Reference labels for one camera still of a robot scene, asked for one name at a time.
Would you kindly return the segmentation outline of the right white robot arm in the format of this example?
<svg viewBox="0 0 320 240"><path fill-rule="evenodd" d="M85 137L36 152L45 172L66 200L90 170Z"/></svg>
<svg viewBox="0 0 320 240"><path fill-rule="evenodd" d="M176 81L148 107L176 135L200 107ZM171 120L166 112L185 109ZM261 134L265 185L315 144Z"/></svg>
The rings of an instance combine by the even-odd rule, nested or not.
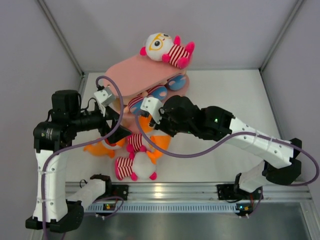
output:
<svg viewBox="0 0 320 240"><path fill-rule="evenodd" d="M301 174L297 160L301 140L281 143L279 139L256 130L218 107L199 108L186 96L174 95L166 102L151 97L144 109L152 116L151 125L167 135L191 134L199 139L226 143L251 153L262 161L251 170L236 175L233 192L240 199L269 184L288 186Z"/></svg>

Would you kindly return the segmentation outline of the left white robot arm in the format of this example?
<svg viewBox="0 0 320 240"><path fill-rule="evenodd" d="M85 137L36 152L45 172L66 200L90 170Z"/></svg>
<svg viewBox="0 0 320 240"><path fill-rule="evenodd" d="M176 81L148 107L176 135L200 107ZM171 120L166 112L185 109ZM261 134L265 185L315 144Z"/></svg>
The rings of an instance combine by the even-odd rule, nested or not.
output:
<svg viewBox="0 0 320 240"><path fill-rule="evenodd" d="M68 151L80 132L98 130L109 144L128 137L131 131L120 125L122 117L109 105L116 99L111 90L94 93L94 109L82 108L76 90L59 90L51 96L47 119L33 130L38 187L33 215L25 221L28 229L65 234L81 225L85 210L97 199L113 194L111 178L95 174L70 198L66 198Z"/></svg>

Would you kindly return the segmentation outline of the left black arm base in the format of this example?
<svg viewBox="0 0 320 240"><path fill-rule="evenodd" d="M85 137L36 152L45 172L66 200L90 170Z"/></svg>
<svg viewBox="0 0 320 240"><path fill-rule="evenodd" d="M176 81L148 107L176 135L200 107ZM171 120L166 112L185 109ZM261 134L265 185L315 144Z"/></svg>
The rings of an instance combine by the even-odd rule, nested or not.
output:
<svg viewBox="0 0 320 240"><path fill-rule="evenodd" d="M107 197L121 197L128 199L129 186L127 184L113 184L111 177L103 174L94 174L88 183L95 183L98 186L95 200Z"/></svg>

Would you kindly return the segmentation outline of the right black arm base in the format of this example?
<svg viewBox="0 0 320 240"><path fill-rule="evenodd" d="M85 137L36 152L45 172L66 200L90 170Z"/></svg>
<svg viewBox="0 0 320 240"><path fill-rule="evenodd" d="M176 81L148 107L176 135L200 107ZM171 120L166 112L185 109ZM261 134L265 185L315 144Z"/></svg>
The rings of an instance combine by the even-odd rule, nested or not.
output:
<svg viewBox="0 0 320 240"><path fill-rule="evenodd" d="M228 203L236 203L242 200L253 201L263 199L262 187L257 188L251 193L240 189L239 181L241 175L241 173L236 175L234 183L223 183L216 186L219 200Z"/></svg>

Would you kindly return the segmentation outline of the white glasses plush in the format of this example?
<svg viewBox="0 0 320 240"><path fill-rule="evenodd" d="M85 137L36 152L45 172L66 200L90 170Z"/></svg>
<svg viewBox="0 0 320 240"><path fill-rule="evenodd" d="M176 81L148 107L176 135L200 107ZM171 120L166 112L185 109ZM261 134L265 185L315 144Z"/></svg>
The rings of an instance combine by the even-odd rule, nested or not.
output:
<svg viewBox="0 0 320 240"><path fill-rule="evenodd" d="M185 69L190 64L195 47L193 41L182 45L179 35L172 38L166 33L158 32L151 34L146 39L139 54L156 62L168 63L176 68Z"/></svg>

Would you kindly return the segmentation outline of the orange shark plush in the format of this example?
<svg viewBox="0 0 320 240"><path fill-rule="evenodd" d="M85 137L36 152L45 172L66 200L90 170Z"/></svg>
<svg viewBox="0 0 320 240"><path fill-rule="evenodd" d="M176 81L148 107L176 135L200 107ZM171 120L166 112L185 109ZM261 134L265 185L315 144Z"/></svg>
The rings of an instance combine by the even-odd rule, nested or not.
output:
<svg viewBox="0 0 320 240"><path fill-rule="evenodd" d="M151 115L149 117L139 116L138 122L140 124L140 127L155 145L167 151L170 146L172 138L166 133L160 130L155 130L153 127L149 126L151 119L152 119ZM151 162L156 165L157 160L163 156L163 153L155 149L151 144L145 141L145 139L143 139L142 142L144 144L148 144L148 145L145 145L147 148L146 153L150 158Z"/></svg>
<svg viewBox="0 0 320 240"><path fill-rule="evenodd" d="M90 153L96 157L108 156L113 159L116 155L116 150L121 149L126 143L123 138L116 143L109 143L107 139L99 141L95 144L88 144L83 148L83 151Z"/></svg>

